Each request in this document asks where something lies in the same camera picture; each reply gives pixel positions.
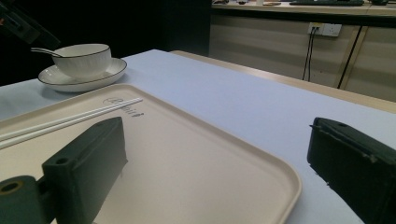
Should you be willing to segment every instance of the white saucer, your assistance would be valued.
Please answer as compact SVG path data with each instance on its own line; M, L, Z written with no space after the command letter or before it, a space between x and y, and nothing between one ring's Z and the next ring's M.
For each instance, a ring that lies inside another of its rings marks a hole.
M110 85L119 80L125 73L127 63L123 59L111 59L107 70L94 80L76 79L62 73L56 65L44 69L38 80L56 91L92 91Z

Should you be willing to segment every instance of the white spoon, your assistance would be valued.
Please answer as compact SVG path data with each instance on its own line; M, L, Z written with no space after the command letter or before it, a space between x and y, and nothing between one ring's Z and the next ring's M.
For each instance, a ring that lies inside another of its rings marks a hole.
M47 53L47 54L50 54L50 55L52 55L52 56L61 57L61 58L63 57L63 56L60 55L59 53L55 53L54 51L49 50L49 49L30 48L30 51L32 51L32 52L39 52L39 53Z

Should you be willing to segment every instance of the white chopsticks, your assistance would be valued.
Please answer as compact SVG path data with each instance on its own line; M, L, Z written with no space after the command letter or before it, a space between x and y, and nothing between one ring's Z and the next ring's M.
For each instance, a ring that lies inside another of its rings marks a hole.
M12 133L5 133L0 135L0 149L5 147L10 147L20 142L38 137L45 133L50 133L65 127L68 127L73 124L80 123L87 119L92 119L98 117L100 115L104 115L105 113L123 108L127 105L134 105L136 103L142 102L143 100L140 98L136 98L133 100L125 101L115 105L105 106L99 109L94 109L88 112L84 112L81 114L77 114L71 117L56 119L54 121L50 121L47 123L39 124L33 127L29 127L26 129L18 130Z

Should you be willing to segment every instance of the white bowl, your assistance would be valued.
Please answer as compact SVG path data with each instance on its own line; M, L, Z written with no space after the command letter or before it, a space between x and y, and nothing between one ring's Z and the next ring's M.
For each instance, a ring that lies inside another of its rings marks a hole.
M111 50L105 44L81 44L56 49L63 57L52 56L55 65L67 76L92 79L111 64Z

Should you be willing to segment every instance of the white table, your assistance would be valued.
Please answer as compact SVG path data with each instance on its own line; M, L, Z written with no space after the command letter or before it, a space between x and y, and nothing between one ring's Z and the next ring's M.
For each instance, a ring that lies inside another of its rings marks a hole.
M361 223L306 161L309 125L315 117L335 119L396 148L394 113L158 50L124 60L128 68L119 83L146 91L294 167L303 192L289 223ZM76 95L50 90L36 79L1 87L0 119Z

